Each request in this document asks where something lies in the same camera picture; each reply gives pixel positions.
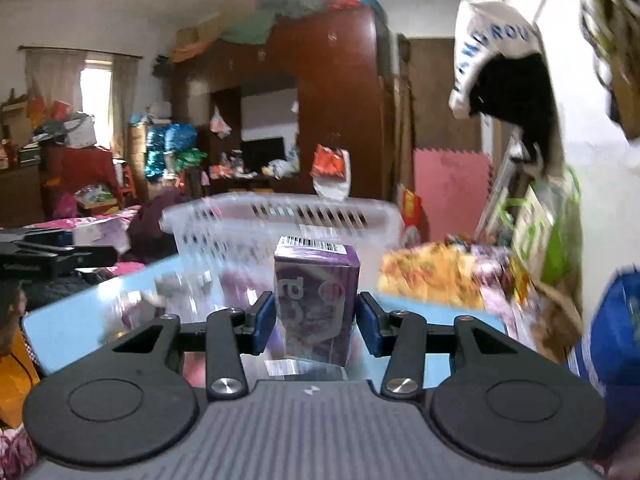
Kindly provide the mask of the purple carton box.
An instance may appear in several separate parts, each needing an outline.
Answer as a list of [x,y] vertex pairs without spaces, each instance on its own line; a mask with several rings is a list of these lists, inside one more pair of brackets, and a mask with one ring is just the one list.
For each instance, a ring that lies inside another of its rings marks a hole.
[[352,246],[294,235],[280,238],[274,251],[274,294],[287,356],[347,363],[359,273]]

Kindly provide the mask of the yellow patterned blanket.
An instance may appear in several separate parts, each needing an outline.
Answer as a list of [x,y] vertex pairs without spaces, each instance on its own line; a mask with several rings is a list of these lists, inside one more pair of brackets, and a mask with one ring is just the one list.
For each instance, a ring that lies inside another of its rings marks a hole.
[[378,292],[449,307],[485,309],[476,258],[444,243],[399,249],[384,255]]

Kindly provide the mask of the clear plastic basket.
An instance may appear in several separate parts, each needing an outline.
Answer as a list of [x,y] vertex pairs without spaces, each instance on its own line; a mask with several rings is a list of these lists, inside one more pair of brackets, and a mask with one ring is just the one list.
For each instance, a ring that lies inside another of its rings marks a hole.
[[315,195],[227,193],[166,208],[160,228],[171,234],[186,270],[209,271],[216,307],[246,307],[270,289],[281,237],[355,248],[359,287],[372,292],[386,252],[400,245],[397,207],[382,200],[342,202]]

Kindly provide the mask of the pink foam mat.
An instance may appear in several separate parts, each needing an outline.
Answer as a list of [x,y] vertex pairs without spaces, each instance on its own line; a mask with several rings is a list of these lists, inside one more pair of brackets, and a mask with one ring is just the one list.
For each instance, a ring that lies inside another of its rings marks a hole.
[[473,235],[491,187],[491,162],[482,152],[413,152],[414,186],[421,199],[424,240]]

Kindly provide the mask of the red white hanging bag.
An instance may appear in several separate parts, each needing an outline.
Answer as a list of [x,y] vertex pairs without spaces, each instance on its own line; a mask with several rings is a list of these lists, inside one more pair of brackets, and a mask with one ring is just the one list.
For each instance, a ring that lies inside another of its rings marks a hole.
[[324,200],[344,202],[352,185],[349,152],[318,144],[314,151],[310,176],[314,192]]

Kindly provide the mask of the green white shopping bag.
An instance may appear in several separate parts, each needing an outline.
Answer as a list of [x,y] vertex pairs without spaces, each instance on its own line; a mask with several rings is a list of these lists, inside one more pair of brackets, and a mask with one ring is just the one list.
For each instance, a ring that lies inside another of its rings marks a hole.
[[581,198],[574,169],[564,166],[559,177],[537,180],[524,197],[499,205],[512,255],[533,280],[556,286],[574,278],[582,258]]

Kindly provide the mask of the blue plastic bags pile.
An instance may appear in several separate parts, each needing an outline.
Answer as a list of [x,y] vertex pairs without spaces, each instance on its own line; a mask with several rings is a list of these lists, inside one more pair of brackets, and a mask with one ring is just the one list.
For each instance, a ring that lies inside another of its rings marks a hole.
[[180,174],[199,167],[207,155],[196,147],[198,132],[183,122],[146,126],[144,176],[156,182],[166,174]]

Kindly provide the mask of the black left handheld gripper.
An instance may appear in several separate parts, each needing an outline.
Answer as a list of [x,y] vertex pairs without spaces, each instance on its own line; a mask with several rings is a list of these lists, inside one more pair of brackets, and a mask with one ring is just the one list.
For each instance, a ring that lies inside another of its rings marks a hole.
[[2,281],[49,281],[80,268],[114,266],[113,246],[73,244],[73,233],[61,229],[1,230]]

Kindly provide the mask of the blue sleeve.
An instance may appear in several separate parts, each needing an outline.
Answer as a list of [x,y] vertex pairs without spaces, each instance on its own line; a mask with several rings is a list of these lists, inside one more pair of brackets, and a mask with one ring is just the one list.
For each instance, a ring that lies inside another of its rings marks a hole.
[[606,423],[596,455],[605,457],[639,421],[639,270],[616,273],[567,367],[600,393]]

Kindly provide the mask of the red cabinet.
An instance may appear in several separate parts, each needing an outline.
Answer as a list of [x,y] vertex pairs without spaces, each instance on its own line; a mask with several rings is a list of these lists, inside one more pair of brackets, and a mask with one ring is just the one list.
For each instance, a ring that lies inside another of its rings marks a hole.
[[104,185],[117,200],[124,202],[116,179],[112,152],[99,146],[68,148],[43,145],[40,151],[40,184],[44,214],[48,219],[66,193],[75,194],[88,185]]

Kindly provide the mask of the dark wooden wardrobe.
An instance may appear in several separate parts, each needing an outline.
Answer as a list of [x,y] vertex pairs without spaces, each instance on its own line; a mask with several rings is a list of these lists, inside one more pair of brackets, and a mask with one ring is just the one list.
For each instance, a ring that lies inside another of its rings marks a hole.
[[171,71],[177,122],[194,125],[198,147],[216,162],[239,148],[242,99],[295,89],[300,175],[285,191],[309,193],[318,145],[344,148],[352,196],[393,194],[390,33],[370,6],[325,10],[273,26],[261,46],[218,39]]

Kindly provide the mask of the window curtain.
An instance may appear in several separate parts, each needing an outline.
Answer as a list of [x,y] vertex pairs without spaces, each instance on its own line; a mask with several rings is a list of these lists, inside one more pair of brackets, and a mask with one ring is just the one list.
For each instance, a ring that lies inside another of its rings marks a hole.
[[141,58],[71,48],[30,47],[23,51],[29,99],[42,99],[48,112],[58,101],[68,104],[73,112],[91,116],[98,143],[126,158]]

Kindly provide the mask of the white bag with blue letters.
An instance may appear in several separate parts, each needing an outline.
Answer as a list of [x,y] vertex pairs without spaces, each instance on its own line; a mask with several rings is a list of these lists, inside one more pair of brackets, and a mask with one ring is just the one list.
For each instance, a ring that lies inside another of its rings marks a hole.
[[496,56],[519,60],[541,54],[535,29],[503,0],[461,0],[454,26],[454,85],[449,107],[458,119],[471,115],[471,90]]

